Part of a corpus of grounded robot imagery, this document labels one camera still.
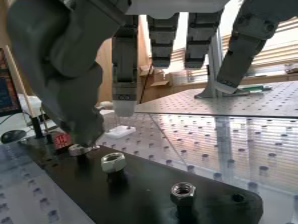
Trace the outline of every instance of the cable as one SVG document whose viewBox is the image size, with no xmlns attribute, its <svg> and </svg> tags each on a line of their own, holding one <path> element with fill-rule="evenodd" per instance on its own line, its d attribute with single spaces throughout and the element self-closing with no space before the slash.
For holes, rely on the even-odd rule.
<svg viewBox="0 0 298 224">
<path fill-rule="evenodd" d="M 149 71 L 148 71 L 148 74 L 146 74 L 145 84 L 142 86 L 142 94 L 141 94 L 141 98 L 140 98 L 140 104 L 142 103 L 142 97 L 144 97 L 144 92 L 145 92 L 145 88 L 146 88 L 146 82 L 148 82 L 149 74 L 151 73 L 151 68 L 153 68 L 153 66 L 150 65 L 150 68 L 149 68 Z"/>
<path fill-rule="evenodd" d="M 0 123 L 0 125 L 13 116 L 14 114 L 12 114 L 10 116 L 8 116 Z"/>
</svg>

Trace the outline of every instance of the hex nut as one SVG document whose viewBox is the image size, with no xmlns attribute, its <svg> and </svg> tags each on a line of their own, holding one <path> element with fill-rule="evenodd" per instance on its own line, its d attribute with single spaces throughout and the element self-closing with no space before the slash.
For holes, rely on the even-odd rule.
<svg viewBox="0 0 298 224">
<path fill-rule="evenodd" d="M 186 182 L 173 185 L 170 190 L 170 200 L 177 206 L 193 206 L 195 198 L 195 187 Z"/>
<path fill-rule="evenodd" d="M 110 153 L 101 158 L 102 171 L 108 174 L 118 172 L 126 166 L 126 160 L 122 153 Z"/>
<path fill-rule="evenodd" d="M 69 152 L 69 155 L 70 156 L 80 156 L 80 155 L 84 155 L 86 154 L 89 151 L 92 150 L 92 147 L 82 147 L 81 145 L 78 144 L 74 144 L 72 145 L 69 148 L 68 148 L 68 152 Z"/>
</svg>

